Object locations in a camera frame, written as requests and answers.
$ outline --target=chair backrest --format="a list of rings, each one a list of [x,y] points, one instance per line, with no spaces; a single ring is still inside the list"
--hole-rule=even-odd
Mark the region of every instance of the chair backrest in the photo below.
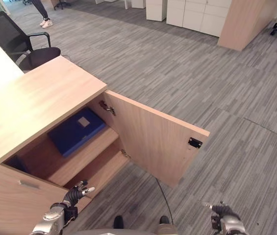
[[[0,12],[0,47],[7,53],[32,50],[29,37],[3,11]],[[9,55],[16,61],[21,55]]]

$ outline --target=door hinge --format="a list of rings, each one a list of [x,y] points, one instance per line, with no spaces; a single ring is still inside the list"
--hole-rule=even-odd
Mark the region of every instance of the door hinge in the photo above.
[[[110,111],[110,112],[115,116],[114,108],[111,107],[111,106],[108,106],[103,100],[101,100],[101,101],[99,102],[99,105],[100,105],[104,110]]]
[[[125,152],[125,150],[124,149],[121,149],[121,152],[123,153],[123,155],[124,156],[126,156],[127,158],[131,158],[130,157],[130,155],[129,154],[127,154],[126,152]]]

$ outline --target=person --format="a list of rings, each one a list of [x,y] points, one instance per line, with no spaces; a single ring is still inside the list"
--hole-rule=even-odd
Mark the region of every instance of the person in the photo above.
[[[48,28],[53,25],[52,21],[48,17],[48,13],[45,9],[45,7],[42,5],[41,0],[31,0],[32,4],[37,8],[39,13],[42,15],[43,20],[40,23],[40,26],[42,28]]]

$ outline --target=blue folder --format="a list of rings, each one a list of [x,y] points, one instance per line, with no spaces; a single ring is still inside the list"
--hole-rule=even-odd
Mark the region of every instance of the blue folder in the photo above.
[[[104,127],[100,117],[85,108],[48,132],[48,136],[63,157],[68,157]]]

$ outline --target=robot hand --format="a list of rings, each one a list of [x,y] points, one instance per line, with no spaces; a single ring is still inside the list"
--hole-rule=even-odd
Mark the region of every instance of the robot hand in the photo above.
[[[86,185],[87,181],[79,182],[65,194],[62,202],[54,203],[30,235],[62,234],[62,229],[78,216],[77,207],[75,207],[78,200],[95,190],[94,187],[86,188]]]
[[[221,235],[249,235],[238,214],[229,206],[223,202],[219,206],[208,203],[205,205],[217,214],[211,216],[212,228],[218,230],[217,233]]]

